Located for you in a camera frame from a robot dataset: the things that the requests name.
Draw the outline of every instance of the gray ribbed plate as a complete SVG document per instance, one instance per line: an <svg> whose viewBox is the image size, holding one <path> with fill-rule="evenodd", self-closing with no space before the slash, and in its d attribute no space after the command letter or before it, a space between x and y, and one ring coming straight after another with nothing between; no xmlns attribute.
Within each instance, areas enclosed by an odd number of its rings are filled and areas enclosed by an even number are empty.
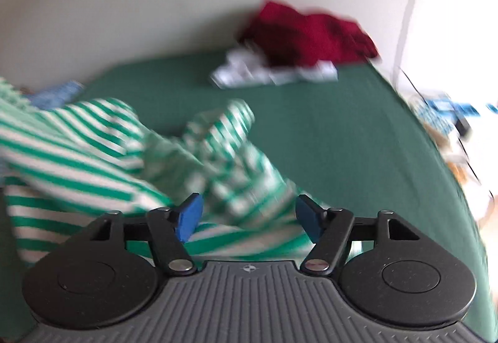
<svg viewBox="0 0 498 343"><path fill-rule="evenodd" d="M463 324L436 331L378 325L356 313L326 278L293 262L208 262L170 280L146 310L119 325L66 331L39 325L22 343L466 343Z"/></svg>

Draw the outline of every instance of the green and white striped cloth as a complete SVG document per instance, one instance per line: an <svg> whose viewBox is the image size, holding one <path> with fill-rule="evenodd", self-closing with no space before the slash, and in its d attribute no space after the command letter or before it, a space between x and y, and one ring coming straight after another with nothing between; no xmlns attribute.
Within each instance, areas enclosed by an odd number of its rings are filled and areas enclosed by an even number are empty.
<svg viewBox="0 0 498 343"><path fill-rule="evenodd" d="M204 196L186 248L206 259L301 261L312 244L297 223L301 191L247 140L254 116L241 100L200 113L181 138L148 130L116 99L40 111L0 82L0 153L18 252L42 258L96 216L136 215ZM128 249L150 257L148 245Z"/></svg>

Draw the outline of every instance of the red cloth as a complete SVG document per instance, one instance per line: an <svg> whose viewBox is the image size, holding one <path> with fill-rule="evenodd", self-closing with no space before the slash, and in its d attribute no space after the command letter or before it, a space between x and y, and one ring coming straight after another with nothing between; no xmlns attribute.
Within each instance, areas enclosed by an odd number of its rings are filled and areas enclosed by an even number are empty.
<svg viewBox="0 0 498 343"><path fill-rule="evenodd" d="M237 40L259 46L270 66L310 67L319 60L341 64L378 56L373 41L354 21L328 14L303 15L272 1Z"/></svg>

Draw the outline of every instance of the folded white garment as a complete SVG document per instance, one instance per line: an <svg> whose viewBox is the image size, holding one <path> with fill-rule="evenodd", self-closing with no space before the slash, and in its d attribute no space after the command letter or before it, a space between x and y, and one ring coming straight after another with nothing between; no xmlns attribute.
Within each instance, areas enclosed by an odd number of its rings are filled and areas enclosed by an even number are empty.
<svg viewBox="0 0 498 343"><path fill-rule="evenodd" d="M235 48L227 52L227 63L211 73L211 80L219 88L281 85L300 80L324 82L337 80L337 69L327 60L320 60L312 68L285 66L269 68L264 55L247 48Z"/></svg>

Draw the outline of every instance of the white cable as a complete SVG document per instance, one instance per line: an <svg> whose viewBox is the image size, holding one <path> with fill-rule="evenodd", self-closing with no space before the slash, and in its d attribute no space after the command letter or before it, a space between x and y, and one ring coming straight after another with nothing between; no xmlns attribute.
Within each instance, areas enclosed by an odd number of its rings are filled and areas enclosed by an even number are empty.
<svg viewBox="0 0 498 343"><path fill-rule="evenodd" d="M405 11L403 13L402 28L399 32L398 44L396 53L394 54L394 65L392 72L392 86L398 90L399 72L402 64L404 47L406 45L406 38L408 37L408 29L410 27L411 17L415 9L416 0L408 0L406 3Z"/></svg>

